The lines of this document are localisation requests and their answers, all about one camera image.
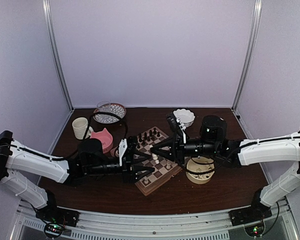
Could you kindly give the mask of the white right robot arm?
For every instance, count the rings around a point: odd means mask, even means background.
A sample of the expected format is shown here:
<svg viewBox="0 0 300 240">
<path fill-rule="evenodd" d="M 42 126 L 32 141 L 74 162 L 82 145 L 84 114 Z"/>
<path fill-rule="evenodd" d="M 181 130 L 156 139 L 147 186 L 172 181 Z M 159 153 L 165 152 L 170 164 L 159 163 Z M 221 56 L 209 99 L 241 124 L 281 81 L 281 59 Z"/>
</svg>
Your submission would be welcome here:
<svg viewBox="0 0 300 240">
<path fill-rule="evenodd" d="M 153 145 L 150 151 L 180 167 L 184 166 L 186 157 L 206 157 L 213 160 L 217 168 L 293 162 L 279 179 L 255 192 L 251 206 L 246 210 L 249 220 L 258 220 L 266 209 L 300 187 L 300 131 L 275 138 L 229 140 L 226 138 L 226 121 L 215 115 L 207 115 L 202 119 L 200 136 L 189 138 L 185 126 L 174 114 L 169 114 L 166 119 L 173 136 Z"/>
</svg>

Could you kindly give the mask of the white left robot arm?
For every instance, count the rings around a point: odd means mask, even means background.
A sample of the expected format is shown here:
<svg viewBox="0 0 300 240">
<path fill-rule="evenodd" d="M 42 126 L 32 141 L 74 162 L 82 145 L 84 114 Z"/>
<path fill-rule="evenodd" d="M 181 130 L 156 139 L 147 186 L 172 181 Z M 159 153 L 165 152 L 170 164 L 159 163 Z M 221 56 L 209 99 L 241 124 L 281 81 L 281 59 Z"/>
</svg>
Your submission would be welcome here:
<svg viewBox="0 0 300 240">
<path fill-rule="evenodd" d="M 136 183 L 155 170 L 139 164 L 151 156 L 137 151 L 136 147 L 136 137 L 122 139 L 119 156 L 108 157 L 99 139 L 88 138 L 78 145 L 75 157 L 56 157 L 26 147 L 13 139 L 11 131 L 5 130 L 0 134 L 0 184 L 29 202 L 51 222 L 57 222 L 62 218 L 62 211 L 57 207 L 54 194 L 28 181 L 19 171 L 65 185 L 85 177 L 116 174 L 121 174 L 125 183 Z"/>
</svg>

